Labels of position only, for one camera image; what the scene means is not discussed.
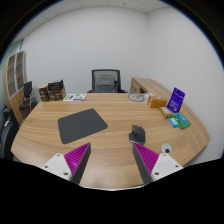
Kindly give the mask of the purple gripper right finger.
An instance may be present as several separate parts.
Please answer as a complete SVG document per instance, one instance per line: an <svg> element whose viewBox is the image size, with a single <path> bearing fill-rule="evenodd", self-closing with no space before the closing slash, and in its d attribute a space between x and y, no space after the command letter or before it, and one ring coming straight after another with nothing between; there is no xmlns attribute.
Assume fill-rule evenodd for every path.
<svg viewBox="0 0 224 224"><path fill-rule="evenodd" d="M132 153L144 184L149 184L182 169L182 166L169 154L158 154L137 143L133 144Z"/></svg>

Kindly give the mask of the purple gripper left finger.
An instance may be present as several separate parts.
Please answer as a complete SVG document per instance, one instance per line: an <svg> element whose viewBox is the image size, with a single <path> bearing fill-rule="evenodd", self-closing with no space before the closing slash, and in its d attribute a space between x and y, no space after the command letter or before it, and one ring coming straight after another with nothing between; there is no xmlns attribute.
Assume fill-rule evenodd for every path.
<svg viewBox="0 0 224 224"><path fill-rule="evenodd" d="M86 143L65 155L55 154L42 169L79 185L90 154L91 144Z"/></svg>

